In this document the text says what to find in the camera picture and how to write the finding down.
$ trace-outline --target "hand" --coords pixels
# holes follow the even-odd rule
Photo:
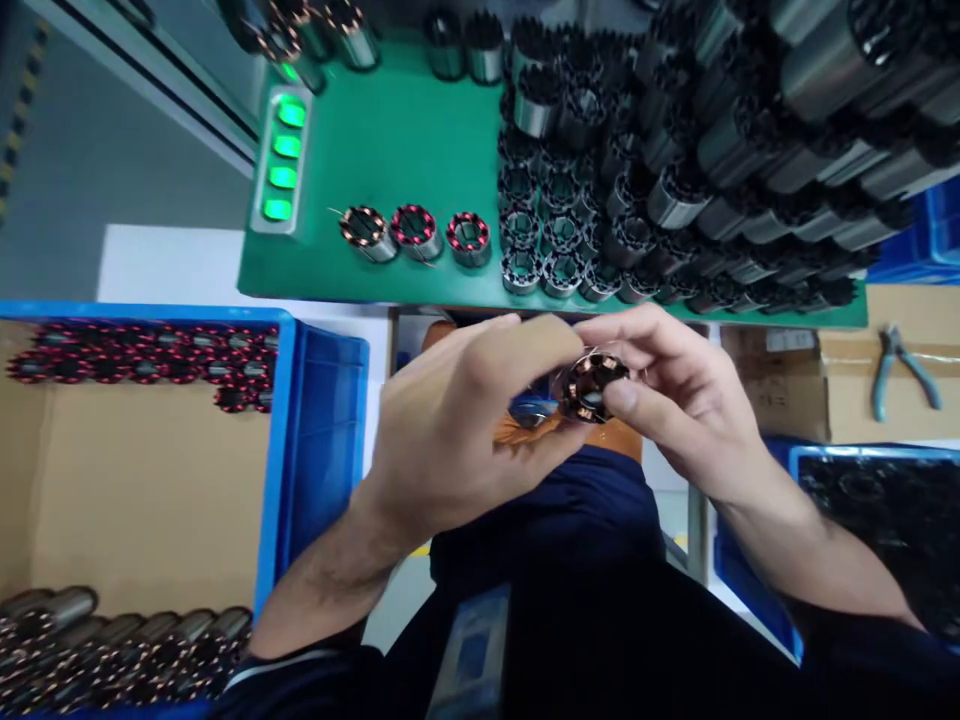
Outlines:
[[[562,320],[506,315],[457,330],[397,373],[380,400],[373,468],[350,501],[411,550],[529,492],[592,429],[561,425],[535,442],[497,447],[513,397],[583,353]]]
[[[604,349],[639,371],[607,386],[607,408],[707,495],[742,500],[741,478],[762,476],[773,460],[730,356],[651,303],[575,330],[585,345],[615,342]]]

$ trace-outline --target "blue plastic crate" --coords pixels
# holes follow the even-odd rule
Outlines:
[[[914,445],[812,445],[793,438],[764,438],[767,449],[786,469],[794,482],[800,481],[800,458],[868,457],[904,460],[958,460],[960,452]],[[777,596],[757,577],[740,550],[736,537],[722,518],[717,520],[713,540],[717,576],[739,597],[750,612],[793,654],[803,658],[803,642]]]
[[[29,323],[230,325],[279,328],[254,611],[290,563],[346,508],[363,463],[369,346],[310,327],[285,310],[187,305],[0,302],[0,319]],[[211,387],[211,412],[214,389]],[[72,717],[196,718],[206,702],[79,712]]]
[[[883,244],[872,283],[960,284],[960,178],[914,198],[916,223]]]

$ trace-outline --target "green tray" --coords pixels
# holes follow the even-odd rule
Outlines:
[[[248,227],[240,292],[299,300],[573,313],[628,307],[615,297],[592,304],[579,293],[556,300],[539,290],[518,297],[503,288],[496,189],[501,86],[480,87],[469,77],[441,82],[431,74],[422,46],[396,41],[383,44],[383,63],[372,73],[358,74],[331,63],[327,75],[329,86],[313,105],[302,178],[305,196],[294,236],[261,235]],[[490,225],[490,263],[468,270],[445,248],[432,262],[436,267],[405,256],[375,265],[340,236],[337,212],[369,205],[389,222],[406,203],[429,210],[439,232],[456,212],[479,214]],[[681,304],[667,309],[684,319],[725,323],[867,325],[862,287],[853,305],[817,315],[696,315]]]

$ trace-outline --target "green indicator light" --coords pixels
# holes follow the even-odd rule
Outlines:
[[[307,119],[307,111],[304,107],[292,102],[280,103],[280,110],[277,114],[280,121],[290,127],[303,127],[303,122]]]
[[[267,200],[263,204],[263,214],[270,220],[289,220],[293,215],[293,205],[289,200]]]
[[[288,78],[290,78],[294,82],[300,82],[300,76],[297,75],[297,71],[294,70],[293,67],[291,67],[289,64],[280,63],[280,69],[283,71],[284,75],[286,75]]]
[[[300,140],[292,135],[281,135],[273,141],[273,151],[289,158],[300,157]]]
[[[270,184],[274,187],[292,190],[297,186],[297,173],[290,168],[271,168]]]

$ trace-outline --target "wire cutters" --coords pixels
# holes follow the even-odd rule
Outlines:
[[[896,325],[888,325],[880,331],[880,342],[883,345],[883,355],[880,357],[880,367],[877,368],[877,377],[873,382],[873,419],[877,422],[887,421],[887,381],[890,379],[890,370],[893,361],[900,358],[914,377],[920,381],[923,394],[927,396],[927,403],[934,410],[943,409],[940,399],[940,390],[927,369],[904,346],[900,338],[900,330]]]

